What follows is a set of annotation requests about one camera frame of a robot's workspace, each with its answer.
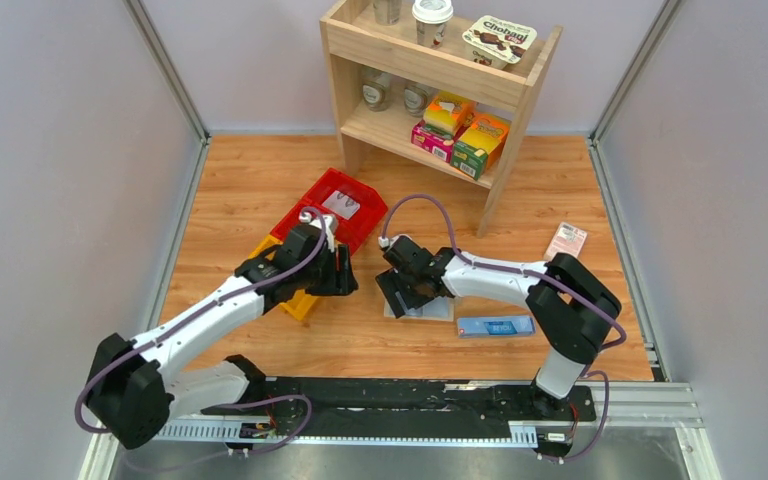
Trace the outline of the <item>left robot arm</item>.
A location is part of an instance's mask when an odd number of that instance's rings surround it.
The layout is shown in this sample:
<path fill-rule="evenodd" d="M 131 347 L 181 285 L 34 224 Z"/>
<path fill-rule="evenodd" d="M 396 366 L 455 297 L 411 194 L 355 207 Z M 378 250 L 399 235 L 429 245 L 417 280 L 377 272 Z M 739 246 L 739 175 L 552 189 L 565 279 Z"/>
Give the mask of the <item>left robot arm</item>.
<path fill-rule="evenodd" d="M 90 433 L 111 434 L 133 450 L 181 416 L 275 403 L 262 392 L 264 374 L 241 355 L 211 368 L 185 368 L 227 334 L 299 292 L 338 297 L 357 290 L 350 249 L 335 238 L 335 215 L 305 207 L 298 219 L 283 242 L 245 260 L 172 320 L 131 339 L 113 333 L 102 340 L 76 400 L 76 423 Z"/>

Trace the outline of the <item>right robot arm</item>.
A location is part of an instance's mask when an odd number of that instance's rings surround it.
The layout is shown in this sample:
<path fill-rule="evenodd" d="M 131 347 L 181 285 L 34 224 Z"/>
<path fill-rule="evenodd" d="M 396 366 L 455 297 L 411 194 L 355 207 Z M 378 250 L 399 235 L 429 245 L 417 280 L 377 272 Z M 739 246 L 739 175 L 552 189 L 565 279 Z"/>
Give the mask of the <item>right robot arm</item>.
<path fill-rule="evenodd" d="M 534 378 L 546 397 L 561 400 L 619 330 L 619 299 L 576 257 L 516 263 L 452 247 L 432 253 L 410 237 L 381 238 L 389 269 L 376 276 L 391 312 L 400 318 L 438 298 L 476 297 L 529 312 L 550 344 Z"/>

